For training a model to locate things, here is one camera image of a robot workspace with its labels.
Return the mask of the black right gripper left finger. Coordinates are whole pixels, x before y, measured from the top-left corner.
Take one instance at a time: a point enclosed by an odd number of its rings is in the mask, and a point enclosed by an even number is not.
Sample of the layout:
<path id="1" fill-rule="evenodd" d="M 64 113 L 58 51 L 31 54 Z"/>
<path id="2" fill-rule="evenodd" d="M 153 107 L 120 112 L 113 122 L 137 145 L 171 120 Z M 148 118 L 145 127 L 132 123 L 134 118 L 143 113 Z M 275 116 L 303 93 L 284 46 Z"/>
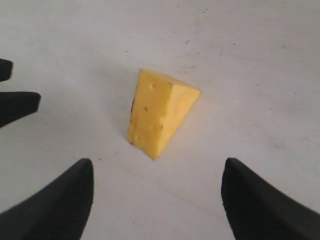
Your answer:
<path id="1" fill-rule="evenodd" d="M 79 240 L 93 199 L 93 164 L 82 158 L 40 191 L 2 212 L 0 238 Z"/>

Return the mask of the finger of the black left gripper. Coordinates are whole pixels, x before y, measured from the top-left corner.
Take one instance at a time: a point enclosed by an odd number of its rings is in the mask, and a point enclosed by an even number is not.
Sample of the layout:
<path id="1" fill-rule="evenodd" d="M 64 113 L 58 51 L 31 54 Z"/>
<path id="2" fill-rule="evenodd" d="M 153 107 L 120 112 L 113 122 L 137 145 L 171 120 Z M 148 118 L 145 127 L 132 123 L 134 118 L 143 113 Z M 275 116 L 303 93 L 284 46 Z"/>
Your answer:
<path id="1" fill-rule="evenodd" d="M 1 92 L 0 127 L 38 111 L 41 95 L 37 92 Z"/>
<path id="2" fill-rule="evenodd" d="M 0 59 L 0 81 L 4 82 L 11 78 L 13 62 L 7 59 Z"/>

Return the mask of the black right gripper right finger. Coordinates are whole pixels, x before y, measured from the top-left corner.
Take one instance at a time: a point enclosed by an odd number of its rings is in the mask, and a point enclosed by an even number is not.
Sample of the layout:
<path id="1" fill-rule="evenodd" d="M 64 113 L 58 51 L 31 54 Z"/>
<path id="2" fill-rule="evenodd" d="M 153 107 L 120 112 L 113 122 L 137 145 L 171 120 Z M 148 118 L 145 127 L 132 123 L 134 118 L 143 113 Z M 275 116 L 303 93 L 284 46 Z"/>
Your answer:
<path id="1" fill-rule="evenodd" d="M 236 158 L 225 161 L 221 198 L 237 240 L 318 240 L 320 215 Z"/>

